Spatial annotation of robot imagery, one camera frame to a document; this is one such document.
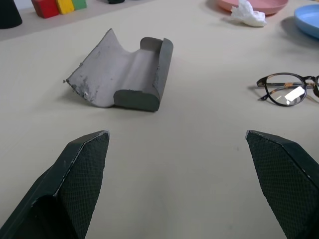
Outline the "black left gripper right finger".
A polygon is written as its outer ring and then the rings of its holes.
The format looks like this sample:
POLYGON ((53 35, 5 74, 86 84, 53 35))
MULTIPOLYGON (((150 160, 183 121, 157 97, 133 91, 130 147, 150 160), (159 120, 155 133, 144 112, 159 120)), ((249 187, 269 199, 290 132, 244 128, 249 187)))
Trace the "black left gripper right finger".
POLYGON ((246 140, 261 190, 287 239, 319 239, 319 164, 296 142, 255 130, 246 140))

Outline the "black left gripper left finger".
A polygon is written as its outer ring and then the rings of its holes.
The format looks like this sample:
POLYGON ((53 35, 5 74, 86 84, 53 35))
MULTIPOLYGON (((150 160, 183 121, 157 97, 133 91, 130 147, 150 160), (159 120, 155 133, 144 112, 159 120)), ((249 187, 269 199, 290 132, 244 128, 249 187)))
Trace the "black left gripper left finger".
POLYGON ((102 130, 69 142, 0 228, 0 239, 85 239, 109 139, 102 130))

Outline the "white tissue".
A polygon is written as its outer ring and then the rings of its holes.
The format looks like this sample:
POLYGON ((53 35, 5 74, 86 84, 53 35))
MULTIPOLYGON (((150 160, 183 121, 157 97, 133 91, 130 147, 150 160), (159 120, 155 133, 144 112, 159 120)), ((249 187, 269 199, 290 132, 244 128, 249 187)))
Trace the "white tissue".
POLYGON ((231 8, 230 18, 251 27, 267 25, 265 13, 254 11, 248 0, 239 0, 238 6, 231 8))

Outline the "tortoiseshell round eyeglasses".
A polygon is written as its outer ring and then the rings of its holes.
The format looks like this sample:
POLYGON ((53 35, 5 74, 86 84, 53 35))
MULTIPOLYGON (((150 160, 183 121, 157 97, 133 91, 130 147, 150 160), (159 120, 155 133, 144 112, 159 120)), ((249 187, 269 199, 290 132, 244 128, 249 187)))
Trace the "tortoiseshell round eyeglasses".
POLYGON ((281 107, 292 107, 301 103, 311 89, 319 99, 319 76, 301 76, 295 73, 275 73, 259 79, 258 88, 266 93, 259 101, 270 100, 281 107))

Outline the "grey open glasses case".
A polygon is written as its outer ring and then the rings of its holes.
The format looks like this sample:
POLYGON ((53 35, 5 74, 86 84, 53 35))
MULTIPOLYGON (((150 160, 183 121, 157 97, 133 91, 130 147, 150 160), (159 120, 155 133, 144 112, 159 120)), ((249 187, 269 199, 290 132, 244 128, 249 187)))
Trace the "grey open glasses case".
POLYGON ((157 112, 164 93, 173 43, 144 37, 135 52, 125 50, 109 29, 65 82, 95 107, 157 112))

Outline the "blue plate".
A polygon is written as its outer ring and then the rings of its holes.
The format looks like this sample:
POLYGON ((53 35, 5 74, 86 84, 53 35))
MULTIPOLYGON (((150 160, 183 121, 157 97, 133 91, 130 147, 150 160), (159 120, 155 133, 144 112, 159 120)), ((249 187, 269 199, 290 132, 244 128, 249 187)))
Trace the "blue plate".
POLYGON ((294 20, 300 31, 319 40, 319 4, 297 8, 294 12, 294 20))

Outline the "pink plate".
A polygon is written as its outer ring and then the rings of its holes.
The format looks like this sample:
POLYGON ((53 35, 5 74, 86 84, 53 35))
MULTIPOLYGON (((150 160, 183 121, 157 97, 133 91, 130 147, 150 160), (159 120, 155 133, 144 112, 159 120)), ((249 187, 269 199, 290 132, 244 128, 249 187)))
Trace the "pink plate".
MULTIPOLYGON (((274 15, 281 11, 289 0, 247 0, 254 11, 263 12, 266 16, 274 15)), ((231 11, 232 7, 238 7, 239 0, 216 0, 217 5, 224 10, 231 11)))

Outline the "black cone-shaped object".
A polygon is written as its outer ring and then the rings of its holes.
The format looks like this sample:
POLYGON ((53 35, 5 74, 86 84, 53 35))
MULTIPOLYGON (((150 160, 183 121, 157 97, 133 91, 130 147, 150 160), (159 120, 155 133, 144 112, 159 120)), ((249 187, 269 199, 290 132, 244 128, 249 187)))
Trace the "black cone-shaped object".
POLYGON ((14 0, 0 0, 0 29, 14 28, 22 24, 22 19, 14 0))

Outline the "red block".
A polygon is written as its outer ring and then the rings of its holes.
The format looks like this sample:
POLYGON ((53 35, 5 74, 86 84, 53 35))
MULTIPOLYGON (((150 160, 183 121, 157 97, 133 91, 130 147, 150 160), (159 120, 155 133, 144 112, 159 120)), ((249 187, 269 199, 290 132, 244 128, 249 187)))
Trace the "red block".
POLYGON ((36 14, 42 18, 50 18, 59 15, 55 0, 31 0, 36 14))

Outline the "yellow block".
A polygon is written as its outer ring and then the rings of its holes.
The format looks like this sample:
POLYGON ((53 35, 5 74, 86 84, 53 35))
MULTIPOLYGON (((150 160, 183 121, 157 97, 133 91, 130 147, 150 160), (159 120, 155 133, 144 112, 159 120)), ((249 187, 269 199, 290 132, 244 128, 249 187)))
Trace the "yellow block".
POLYGON ((60 14, 68 14, 74 11, 72 0, 56 0, 56 4, 60 14))

